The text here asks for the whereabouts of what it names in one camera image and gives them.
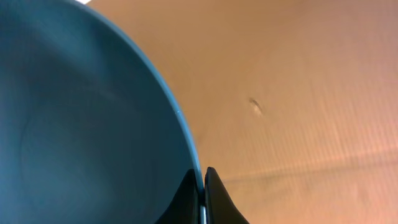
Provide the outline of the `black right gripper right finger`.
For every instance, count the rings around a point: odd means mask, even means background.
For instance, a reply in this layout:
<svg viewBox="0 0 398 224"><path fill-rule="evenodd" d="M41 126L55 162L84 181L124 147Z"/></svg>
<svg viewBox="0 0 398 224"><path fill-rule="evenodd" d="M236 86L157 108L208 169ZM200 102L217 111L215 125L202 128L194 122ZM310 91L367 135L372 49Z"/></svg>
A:
<svg viewBox="0 0 398 224"><path fill-rule="evenodd" d="M207 224L249 224L213 167L208 167L205 175L205 207Z"/></svg>

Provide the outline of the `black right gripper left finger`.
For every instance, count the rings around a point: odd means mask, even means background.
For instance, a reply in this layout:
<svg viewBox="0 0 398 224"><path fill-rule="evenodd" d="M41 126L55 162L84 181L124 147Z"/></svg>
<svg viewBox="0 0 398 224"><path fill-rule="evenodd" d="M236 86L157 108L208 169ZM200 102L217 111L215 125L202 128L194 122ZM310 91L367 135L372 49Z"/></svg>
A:
<svg viewBox="0 0 398 224"><path fill-rule="evenodd" d="M195 171L189 169L166 211L155 224L198 224L199 199Z"/></svg>

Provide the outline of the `dark blue plate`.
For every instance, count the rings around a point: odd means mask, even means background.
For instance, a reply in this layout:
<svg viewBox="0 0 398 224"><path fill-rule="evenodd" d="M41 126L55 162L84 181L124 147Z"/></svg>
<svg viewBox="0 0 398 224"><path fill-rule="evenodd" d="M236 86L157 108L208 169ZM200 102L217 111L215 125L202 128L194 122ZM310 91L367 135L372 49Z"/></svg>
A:
<svg viewBox="0 0 398 224"><path fill-rule="evenodd" d="M164 79L76 1L1 1L1 222L156 223L200 166Z"/></svg>

